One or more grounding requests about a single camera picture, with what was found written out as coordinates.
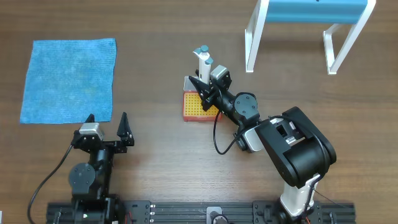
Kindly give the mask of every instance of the wooden surface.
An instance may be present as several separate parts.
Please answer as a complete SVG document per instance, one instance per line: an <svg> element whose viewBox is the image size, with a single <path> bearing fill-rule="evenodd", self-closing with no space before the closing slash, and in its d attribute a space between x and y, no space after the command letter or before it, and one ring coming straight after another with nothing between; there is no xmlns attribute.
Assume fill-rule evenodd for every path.
<svg viewBox="0 0 398 224"><path fill-rule="evenodd" d="M398 211L398 1L379 0L335 76L326 74L323 24L268 24L253 74L244 72L244 29L256 0L0 1L0 210L3 223L27 223L33 191L58 164L79 124L19 124L33 40L116 38L114 109L102 124L115 139L123 111L136 146L117 155L111 191L153 202L275 200L283 181L264 152L236 146L219 156L212 123L184 123L185 75L192 50L210 47L231 71L231 91L253 92L262 117L299 106L336 149L338 161L318 185L353 201L358 223L396 223ZM347 29L333 36L340 47ZM224 119L218 144L235 126ZM72 151L32 209L44 222L47 202L68 201L69 170L88 155Z"/></svg>

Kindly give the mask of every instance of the gray circular joint cover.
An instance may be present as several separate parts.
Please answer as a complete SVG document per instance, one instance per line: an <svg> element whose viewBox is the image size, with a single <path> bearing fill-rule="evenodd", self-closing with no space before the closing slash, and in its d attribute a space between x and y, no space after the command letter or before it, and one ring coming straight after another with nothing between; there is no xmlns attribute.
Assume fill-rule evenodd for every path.
<svg viewBox="0 0 398 224"><path fill-rule="evenodd" d="M234 102L236 112L247 118L258 114L257 100L249 94L239 95Z"/></svg>
<svg viewBox="0 0 398 224"><path fill-rule="evenodd" d="M207 53L207 52L209 52L209 47L207 47L207 45L202 45L202 46L200 47L200 50L201 50L202 52L204 52L204 53Z"/></svg>
<svg viewBox="0 0 398 224"><path fill-rule="evenodd" d="M88 188L95 180L95 170L88 163L77 164L69 173L69 185L75 188Z"/></svg>

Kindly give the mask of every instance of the white bracket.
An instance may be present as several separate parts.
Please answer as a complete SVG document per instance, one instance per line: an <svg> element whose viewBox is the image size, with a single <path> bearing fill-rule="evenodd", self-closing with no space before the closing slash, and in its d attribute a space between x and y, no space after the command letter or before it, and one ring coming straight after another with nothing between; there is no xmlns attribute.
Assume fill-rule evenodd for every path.
<svg viewBox="0 0 398 224"><path fill-rule="evenodd" d="M270 0L258 0L253 14L251 15L250 21L246 30L244 31L244 48L245 48L245 59L246 59L246 72L251 73L254 71L254 63L256 62L257 51L259 48L262 30L266 22L268 5ZM362 28L365 26L372 14L376 0L368 0L368 4L365 7L358 22L352 25L351 30L345 40L339 54L335 58L333 51L333 42L331 35L338 30L342 24L333 24L328 30L323 32L323 42L325 45L325 56L326 65L328 67L328 74L335 75L338 68L347 56L350 48L353 46Z"/></svg>

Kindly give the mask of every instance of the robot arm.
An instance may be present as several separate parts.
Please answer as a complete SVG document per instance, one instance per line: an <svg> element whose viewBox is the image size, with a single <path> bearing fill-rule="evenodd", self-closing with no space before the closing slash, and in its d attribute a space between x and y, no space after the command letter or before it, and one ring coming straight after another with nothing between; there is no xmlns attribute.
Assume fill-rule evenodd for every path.
<svg viewBox="0 0 398 224"><path fill-rule="evenodd" d="M298 108L281 116L260 120L256 97L252 93L228 91L231 75L219 65L210 73L209 85L189 77L206 111L215 105L233 123L238 146L247 152L265 149L280 176L285 180L280 204L286 221L296 221L313 205L313 189L336 162L333 146Z"/></svg>

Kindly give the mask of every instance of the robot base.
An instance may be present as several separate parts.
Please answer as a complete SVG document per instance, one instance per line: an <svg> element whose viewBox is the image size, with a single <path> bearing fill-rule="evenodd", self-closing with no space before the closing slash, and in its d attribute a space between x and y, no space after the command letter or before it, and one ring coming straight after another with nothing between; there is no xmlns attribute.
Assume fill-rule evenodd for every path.
<svg viewBox="0 0 398 224"><path fill-rule="evenodd" d="M311 224L356 223L354 204L341 204L345 207L333 203L315 201L313 209L310 211L311 214L308 216L309 222ZM253 203L152 203L150 201L126 201L124 202L124 206L126 207L126 219L123 220L123 224L206 224L207 207L221 207L223 215L228 218L230 223L235 224L277 224L280 223L281 219L285 218L286 220L284 213L280 213L279 202L262 200L254 201ZM72 216L73 209L70 204L49 203L47 207L47 224L54 223L55 214L60 211L61 207L62 215L59 217L58 223L75 223ZM299 219L294 223L301 224L306 222L306 220Z"/></svg>

